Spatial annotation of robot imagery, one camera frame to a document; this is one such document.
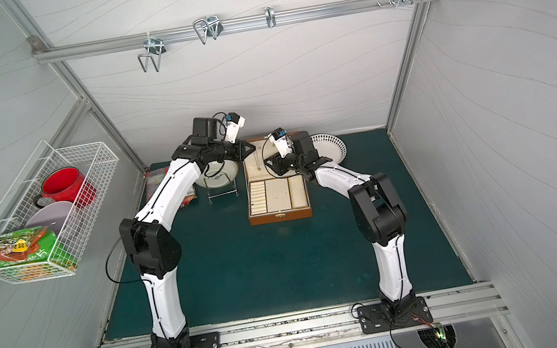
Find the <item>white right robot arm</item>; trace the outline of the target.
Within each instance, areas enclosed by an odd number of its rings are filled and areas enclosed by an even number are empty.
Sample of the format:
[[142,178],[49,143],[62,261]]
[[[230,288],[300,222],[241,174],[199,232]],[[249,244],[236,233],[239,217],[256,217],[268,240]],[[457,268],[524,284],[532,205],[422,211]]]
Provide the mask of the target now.
[[352,171],[319,155],[307,131],[288,135],[277,128],[268,139],[278,151],[264,159],[273,174],[293,171],[349,200],[358,230],[373,246],[381,307],[389,318],[405,314],[416,301],[404,250],[408,211],[390,178]]

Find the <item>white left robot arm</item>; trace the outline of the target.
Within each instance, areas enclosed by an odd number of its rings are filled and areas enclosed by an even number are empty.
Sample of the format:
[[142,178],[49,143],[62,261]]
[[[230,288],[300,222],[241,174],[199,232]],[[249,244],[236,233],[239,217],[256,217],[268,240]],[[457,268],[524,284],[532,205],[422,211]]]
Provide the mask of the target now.
[[223,120],[195,118],[192,133],[172,155],[167,174],[135,217],[120,223],[127,258],[141,276],[148,294],[153,328],[150,348],[194,348],[181,309],[177,269],[182,245],[172,224],[188,190],[209,163],[243,162],[254,146],[239,139],[245,120],[230,112]]

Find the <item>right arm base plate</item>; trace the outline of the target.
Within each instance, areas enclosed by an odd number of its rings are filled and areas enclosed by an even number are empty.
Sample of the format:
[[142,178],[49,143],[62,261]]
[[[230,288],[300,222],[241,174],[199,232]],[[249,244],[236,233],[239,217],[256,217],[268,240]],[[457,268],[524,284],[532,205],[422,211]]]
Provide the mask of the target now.
[[425,298],[420,296],[409,296],[395,305],[386,302],[364,305],[356,309],[356,314],[364,335],[426,326],[434,322]]

